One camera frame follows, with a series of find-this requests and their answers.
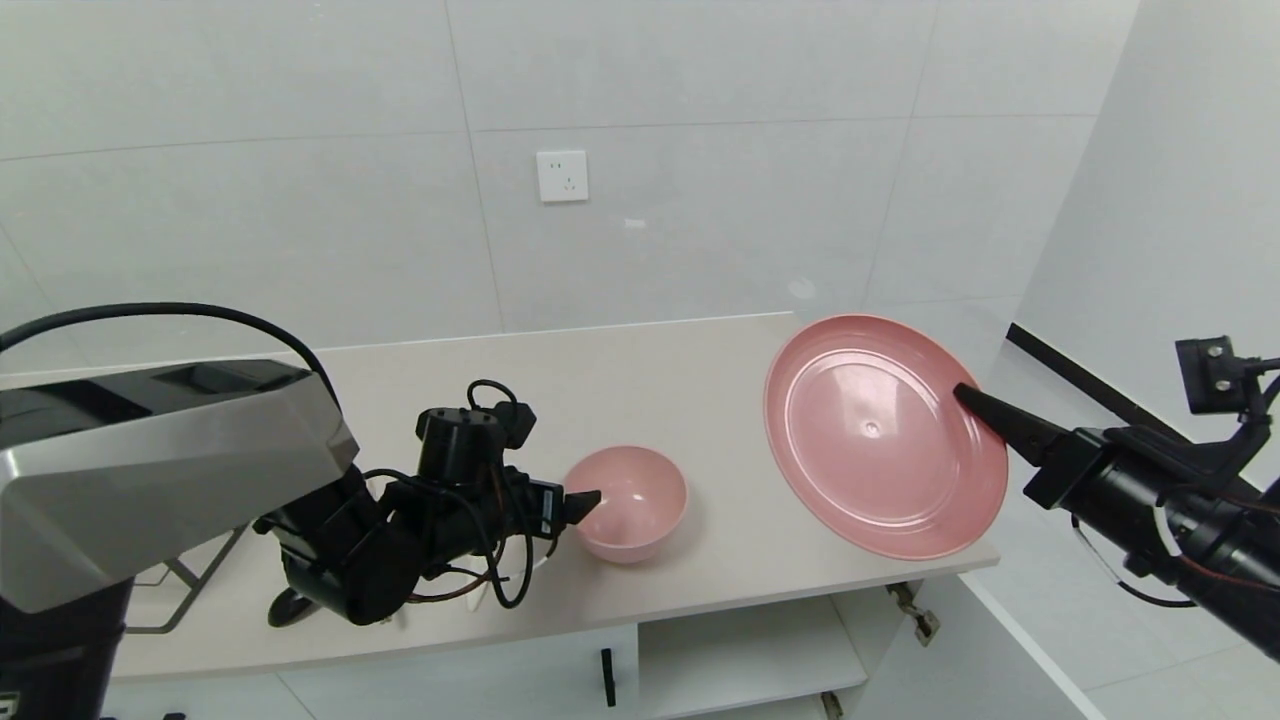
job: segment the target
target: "white countertop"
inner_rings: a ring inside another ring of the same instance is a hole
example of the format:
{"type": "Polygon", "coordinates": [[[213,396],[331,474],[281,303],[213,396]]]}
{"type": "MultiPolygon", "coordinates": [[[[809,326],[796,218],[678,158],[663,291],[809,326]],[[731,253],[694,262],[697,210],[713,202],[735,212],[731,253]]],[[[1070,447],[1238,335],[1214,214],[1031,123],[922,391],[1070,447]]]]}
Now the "white countertop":
{"type": "MultiPolygon", "coordinates": [[[[467,383],[492,378],[538,414],[508,464],[559,482],[602,447],[652,447],[689,480],[685,521],[658,557],[634,566],[595,560],[568,530],[516,610],[499,607],[490,591],[476,612],[465,600],[407,606],[392,623],[367,628],[326,611],[269,628],[266,609],[284,588],[279,546],[247,533],[173,633],[125,638],[114,676],[275,670],[492,643],[993,565],[986,541],[924,562],[873,555],[828,530],[791,493],[769,454],[762,397],[773,355],[799,327],[778,314],[320,352],[364,469],[412,471],[419,413],[465,405],[467,383]]],[[[522,544],[508,548],[520,565],[522,544]]],[[[438,591],[421,584],[420,592],[438,591]]],[[[146,588],[134,592],[134,602],[146,598],[146,588]]]]}

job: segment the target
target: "pink plate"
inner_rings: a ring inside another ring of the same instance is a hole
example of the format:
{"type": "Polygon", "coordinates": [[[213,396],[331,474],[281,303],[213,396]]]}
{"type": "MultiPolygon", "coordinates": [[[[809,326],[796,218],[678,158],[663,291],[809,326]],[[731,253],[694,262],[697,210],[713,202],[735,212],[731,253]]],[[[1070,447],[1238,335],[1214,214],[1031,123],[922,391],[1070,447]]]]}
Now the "pink plate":
{"type": "Polygon", "coordinates": [[[769,447],[800,501],[849,542],[904,560],[957,552],[995,521],[1009,456],[956,402],[956,383],[977,386],[906,325],[819,320],[769,369],[769,447]]]}

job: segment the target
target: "wall socket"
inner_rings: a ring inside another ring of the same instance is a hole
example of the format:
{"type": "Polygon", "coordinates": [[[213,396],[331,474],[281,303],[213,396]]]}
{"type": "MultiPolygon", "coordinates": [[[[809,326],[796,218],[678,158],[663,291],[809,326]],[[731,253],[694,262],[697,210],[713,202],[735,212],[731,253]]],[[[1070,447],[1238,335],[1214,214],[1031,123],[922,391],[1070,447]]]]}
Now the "wall socket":
{"type": "Polygon", "coordinates": [[[586,200],[586,150],[539,152],[538,192],[543,202],[586,200]]]}

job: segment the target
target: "black cable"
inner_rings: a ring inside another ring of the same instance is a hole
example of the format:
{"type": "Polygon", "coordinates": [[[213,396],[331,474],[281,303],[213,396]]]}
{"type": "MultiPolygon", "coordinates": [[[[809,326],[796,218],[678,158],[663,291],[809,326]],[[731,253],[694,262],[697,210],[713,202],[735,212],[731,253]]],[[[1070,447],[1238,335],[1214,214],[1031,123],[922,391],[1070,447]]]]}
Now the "black cable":
{"type": "Polygon", "coordinates": [[[495,391],[506,395],[507,400],[511,401],[512,409],[515,409],[515,406],[518,405],[518,402],[516,401],[516,393],[511,392],[509,387],[499,383],[498,380],[484,380],[484,379],[480,379],[480,380],[476,380],[476,382],[474,382],[474,383],[471,383],[471,384],[467,386],[467,404],[471,405],[472,410],[479,410],[480,409],[480,404],[476,402],[476,388],[477,387],[492,387],[493,389],[495,389],[495,391]]]}
{"type": "Polygon", "coordinates": [[[1111,578],[1116,582],[1117,585],[1120,585],[1120,589],[1123,589],[1124,592],[1132,594],[1133,597],[1137,597],[1138,600],[1148,605],[1155,605],[1157,607],[1169,607],[1169,609],[1197,607],[1197,605],[1189,600],[1165,600],[1162,597],[1149,596],[1142,592],[1140,589],[1130,585],[1129,583],[1124,582],[1123,579],[1120,579],[1120,575],[1117,575],[1116,571],[1112,570],[1110,565],[1107,565],[1107,561],[1102,559],[1102,553],[1098,552],[1098,548],[1093,547],[1093,543],[1089,542],[1088,536],[1085,536],[1084,530],[1080,528],[1080,519],[1076,518],[1074,512],[1071,514],[1071,529],[1075,530],[1075,537],[1080,538],[1080,542],[1083,542],[1085,547],[1088,547],[1089,551],[1093,552],[1093,556],[1097,557],[1098,562],[1101,562],[1102,566],[1107,569],[1107,573],[1111,574],[1111,578]]]}
{"type": "Polygon", "coordinates": [[[1271,404],[1275,402],[1276,396],[1280,396],[1280,378],[1271,380],[1271,384],[1267,386],[1266,392],[1262,393],[1263,405],[1266,407],[1271,407],[1271,404]]]}
{"type": "Polygon", "coordinates": [[[329,380],[329,373],[325,372],[324,365],[320,364],[320,359],[316,357],[316,354],[312,352],[306,343],[289,334],[283,328],[256,315],[250,315],[248,313],[242,313],[239,310],[232,310],[230,307],[223,307],[220,305],[206,305],[204,302],[123,302],[119,305],[97,305],[93,307],[67,310],[65,313],[46,315],[38,320],[32,320],[18,325],[12,331],[0,333],[0,352],[4,352],[19,342],[31,340],[49,331],[78,325],[81,323],[91,323],[95,320],[134,318],[140,315],[197,315],[204,318],[216,318],[220,320],[239,323],[242,325],[251,327],[255,331],[266,333],[287,345],[289,350],[297,352],[298,356],[307,364],[307,368],[316,375],[320,375],[320,382],[323,382],[325,389],[329,391],[329,396],[333,397],[334,405],[338,405],[338,393],[333,388],[333,382],[329,380]]]}
{"type": "MultiPolygon", "coordinates": [[[[516,594],[515,600],[509,600],[507,597],[507,593],[503,592],[503,589],[502,589],[502,582],[498,580],[498,577],[499,577],[499,573],[498,573],[498,561],[494,560],[493,551],[489,550],[493,546],[489,543],[489,533],[485,532],[485,529],[484,529],[484,519],[480,518],[480,512],[475,509],[474,505],[471,505],[471,502],[467,498],[462,497],[461,495],[458,495],[458,493],[456,493],[456,492],[453,492],[453,491],[451,491],[448,488],[431,487],[430,491],[435,492],[435,493],[438,493],[438,495],[440,495],[443,497],[447,497],[447,498],[452,500],[453,502],[458,503],[467,512],[467,515],[471,516],[471,523],[475,525],[476,534],[480,536],[480,544],[481,544],[481,547],[485,548],[484,557],[485,557],[485,561],[489,564],[489,574],[492,575],[490,579],[493,580],[493,592],[494,592],[494,596],[498,598],[498,605],[502,605],[507,610],[511,610],[511,609],[516,607],[517,605],[520,605],[520,602],[522,600],[525,600],[525,593],[529,592],[529,577],[531,575],[531,573],[529,573],[529,571],[525,573],[525,577],[521,579],[521,583],[520,583],[520,592],[516,594]]],[[[527,542],[527,544],[530,547],[530,555],[529,555],[529,557],[531,559],[532,557],[532,538],[530,538],[529,536],[525,536],[525,537],[529,541],[527,542]]]]}
{"type": "MultiPolygon", "coordinates": [[[[516,593],[516,600],[512,603],[512,607],[515,607],[525,600],[525,594],[529,593],[529,583],[534,579],[534,536],[529,525],[529,516],[525,515],[525,507],[516,500],[516,493],[511,488],[511,482],[507,480],[507,473],[498,470],[498,478],[502,480],[502,488],[506,491],[507,497],[516,509],[516,520],[520,523],[520,530],[525,536],[525,577],[520,579],[520,591],[516,593]]],[[[493,574],[494,578],[497,578],[498,570],[494,569],[493,574]]],[[[494,580],[494,591],[498,589],[498,585],[499,583],[494,580]]]]}

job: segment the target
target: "black handle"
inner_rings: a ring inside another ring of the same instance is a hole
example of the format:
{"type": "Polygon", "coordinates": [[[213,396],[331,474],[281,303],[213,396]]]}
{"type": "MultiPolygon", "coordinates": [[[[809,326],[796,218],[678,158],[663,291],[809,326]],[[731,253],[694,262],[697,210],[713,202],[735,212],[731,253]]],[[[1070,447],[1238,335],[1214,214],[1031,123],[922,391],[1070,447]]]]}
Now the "black handle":
{"type": "Polygon", "coordinates": [[[604,702],[609,707],[617,707],[618,687],[613,682],[613,651],[609,648],[600,651],[600,670],[604,671],[604,702]]]}

